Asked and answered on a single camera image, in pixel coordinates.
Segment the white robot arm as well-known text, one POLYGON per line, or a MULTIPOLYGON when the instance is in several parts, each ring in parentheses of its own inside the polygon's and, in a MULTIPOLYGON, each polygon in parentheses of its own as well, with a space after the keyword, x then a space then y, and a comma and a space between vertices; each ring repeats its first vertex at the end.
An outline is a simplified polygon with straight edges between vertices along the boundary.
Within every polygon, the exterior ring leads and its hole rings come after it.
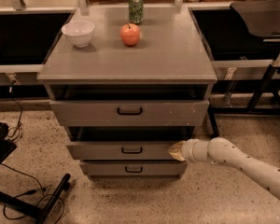
POLYGON ((280 201, 280 168, 252 158, 225 138, 180 141, 170 146, 168 152, 177 161, 205 162, 235 168, 280 201))

